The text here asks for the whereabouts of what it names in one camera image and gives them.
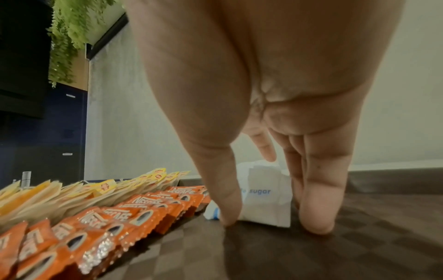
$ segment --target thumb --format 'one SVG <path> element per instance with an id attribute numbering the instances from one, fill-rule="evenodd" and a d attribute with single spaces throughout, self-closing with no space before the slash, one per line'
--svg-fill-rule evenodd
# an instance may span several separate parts
<path id="1" fill-rule="evenodd" d="M 183 145 L 211 198 L 220 208 L 220 222 L 224 226 L 234 224 L 240 215 L 242 200 L 232 148 L 229 145 L 208 147 L 191 142 L 183 142 Z"/>

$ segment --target green plant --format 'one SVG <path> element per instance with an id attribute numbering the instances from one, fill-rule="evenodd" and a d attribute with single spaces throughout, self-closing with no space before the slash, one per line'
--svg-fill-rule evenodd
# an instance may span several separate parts
<path id="1" fill-rule="evenodd" d="M 115 0 L 52 0 L 52 25 L 48 31 L 52 38 L 49 80 L 53 87 L 58 82 L 72 83 L 72 60 L 88 43 L 91 15 L 103 24 L 103 11 L 114 3 Z"/>

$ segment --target black television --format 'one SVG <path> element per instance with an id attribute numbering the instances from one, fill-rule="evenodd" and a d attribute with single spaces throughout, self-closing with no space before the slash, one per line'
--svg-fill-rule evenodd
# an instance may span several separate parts
<path id="1" fill-rule="evenodd" d="M 44 1 L 0 0 L 0 111 L 43 116 L 51 15 Z"/>

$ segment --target concrete wall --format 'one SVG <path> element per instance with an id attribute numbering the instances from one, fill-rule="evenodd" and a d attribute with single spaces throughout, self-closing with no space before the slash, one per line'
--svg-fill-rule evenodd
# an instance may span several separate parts
<path id="1" fill-rule="evenodd" d="M 408 2 L 368 97 L 351 169 L 443 166 L 443 1 Z M 129 27 L 91 62 L 85 178 L 195 168 L 146 82 Z M 260 159 L 248 138 L 238 162 Z M 279 161 L 285 165 L 281 149 Z"/>

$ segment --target skin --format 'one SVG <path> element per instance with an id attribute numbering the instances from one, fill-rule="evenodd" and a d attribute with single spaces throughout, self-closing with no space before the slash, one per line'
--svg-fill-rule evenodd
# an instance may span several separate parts
<path id="1" fill-rule="evenodd" d="M 126 0 L 149 84 L 221 210 L 241 211 L 231 143 L 284 150 L 302 225 L 327 234 L 360 112 L 402 0 Z"/>

